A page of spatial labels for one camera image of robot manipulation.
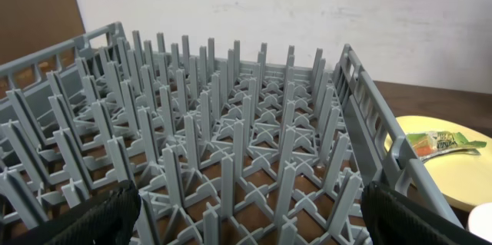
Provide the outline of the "yellow plate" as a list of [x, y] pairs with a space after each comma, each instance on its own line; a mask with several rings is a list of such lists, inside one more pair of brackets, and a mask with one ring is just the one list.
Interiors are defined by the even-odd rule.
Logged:
[[484, 141], [478, 155], [456, 152], [424, 163], [447, 202], [461, 210], [491, 202], [491, 137], [471, 128], [439, 118], [408, 115], [397, 118], [404, 133], [423, 131], [460, 132], [469, 141]]

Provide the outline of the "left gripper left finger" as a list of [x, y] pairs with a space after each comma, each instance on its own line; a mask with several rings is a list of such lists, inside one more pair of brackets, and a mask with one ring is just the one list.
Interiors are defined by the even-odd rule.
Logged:
[[141, 210], [138, 188], [123, 180], [60, 217], [9, 240], [10, 245], [89, 245], [130, 243]]

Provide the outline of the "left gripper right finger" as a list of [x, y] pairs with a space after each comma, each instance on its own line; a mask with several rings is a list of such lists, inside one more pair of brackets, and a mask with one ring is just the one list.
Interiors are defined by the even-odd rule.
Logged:
[[364, 187], [361, 212], [374, 244], [490, 244], [378, 181]]

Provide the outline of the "white bowl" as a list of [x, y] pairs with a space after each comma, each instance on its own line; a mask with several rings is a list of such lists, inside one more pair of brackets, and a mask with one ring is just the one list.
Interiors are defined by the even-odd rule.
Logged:
[[492, 242], [492, 203], [476, 206], [469, 214], [467, 230]]

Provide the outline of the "green snack wrapper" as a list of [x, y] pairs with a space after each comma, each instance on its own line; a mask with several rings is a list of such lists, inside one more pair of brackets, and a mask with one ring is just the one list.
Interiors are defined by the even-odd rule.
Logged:
[[447, 154], [480, 155], [486, 141], [469, 141], [461, 132], [425, 131], [406, 135], [415, 154], [425, 162]]

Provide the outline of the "grey plastic dishwasher rack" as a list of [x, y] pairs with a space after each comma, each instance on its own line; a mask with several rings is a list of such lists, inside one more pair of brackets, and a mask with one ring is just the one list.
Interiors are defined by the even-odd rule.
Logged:
[[374, 244], [372, 181], [459, 225], [354, 49], [333, 70], [217, 58], [120, 23], [1, 67], [1, 242], [123, 180], [129, 244]]

